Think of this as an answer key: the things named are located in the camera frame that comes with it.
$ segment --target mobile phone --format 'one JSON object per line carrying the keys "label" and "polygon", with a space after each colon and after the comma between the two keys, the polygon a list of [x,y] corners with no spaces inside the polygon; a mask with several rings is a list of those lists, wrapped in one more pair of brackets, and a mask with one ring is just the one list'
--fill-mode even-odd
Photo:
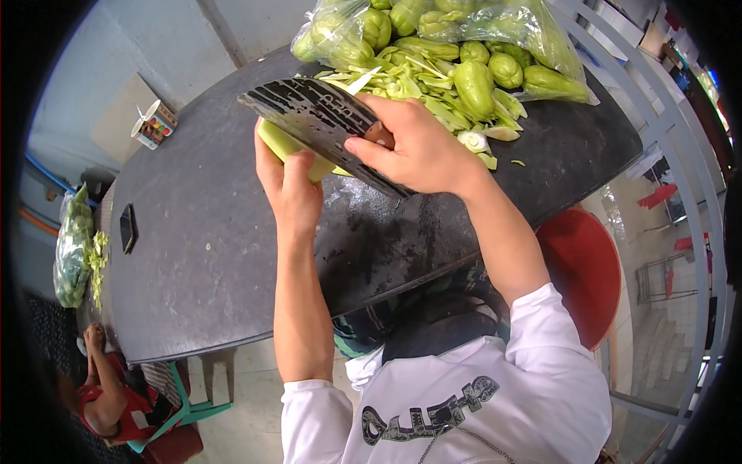
{"label": "mobile phone", "polygon": [[124,254],[131,253],[134,242],[137,241],[138,237],[137,223],[134,221],[134,208],[131,203],[124,208],[124,212],[119,219],[119,225],[121,226],[121,246],[124,249]]}

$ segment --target knife handle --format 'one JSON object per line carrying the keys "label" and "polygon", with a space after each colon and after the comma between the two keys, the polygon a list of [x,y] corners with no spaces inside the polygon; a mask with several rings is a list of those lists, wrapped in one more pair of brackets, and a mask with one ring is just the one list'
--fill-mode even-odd
{"label": "knife handle", "polygon": [[364,139],[377,143],[389,150],[394,149],[394,136],[384,127],[382,121],[374,122],[364,134]]}

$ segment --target knife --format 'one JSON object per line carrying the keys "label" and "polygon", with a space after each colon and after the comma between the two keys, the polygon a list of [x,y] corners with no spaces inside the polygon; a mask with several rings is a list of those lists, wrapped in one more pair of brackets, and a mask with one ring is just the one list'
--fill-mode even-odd
{"label": "knife", "polygon": [[348,137],[363,137],[390,150],[394,136],[367,106],[346,91],[306,77],[259,85],[237,101],[359,180],[392,198],[416,192],[392,182],[345,149]]}

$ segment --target white sweatshirt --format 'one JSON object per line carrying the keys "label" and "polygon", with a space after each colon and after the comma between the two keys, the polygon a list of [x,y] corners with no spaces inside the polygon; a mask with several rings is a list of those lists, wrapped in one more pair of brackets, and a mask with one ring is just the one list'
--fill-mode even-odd
{"label": "white sweatshirt", "polygon": [[284,384],[285,463],[414,464],[439,435],[424,464],[593,464],[611,432],[605,377],[552,284],[515,300],[507,348],[483,336],[383,367],[382,350],[346,363],[355,418],[330,382]]}

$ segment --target tabletop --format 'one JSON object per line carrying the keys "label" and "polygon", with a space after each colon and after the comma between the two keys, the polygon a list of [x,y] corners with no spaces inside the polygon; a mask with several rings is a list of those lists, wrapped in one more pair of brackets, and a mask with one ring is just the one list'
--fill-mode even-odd
{"label": "tabletop", "polygon": [[[179,114],[156,150],[140,149],[116,185],[111,300],[130,362],[178,359],[272,334],[275,221],[255,174],[257,115],[236,98],[274,79],[312,76],[288,46],[222,79]],[[593,76],[597,106],[528,102],[513,142],[491,140],[493,173],[532,226],[598,189],[630,165],[641,142]],[[521,160],[525,167],[510,163]],[[453,195],[398,202],[360,181],[330,175],[315,240],[333,316],[382,301],[479,256],[463,203]],[[132,203],[139,239],[124,255],[117,226]]]}

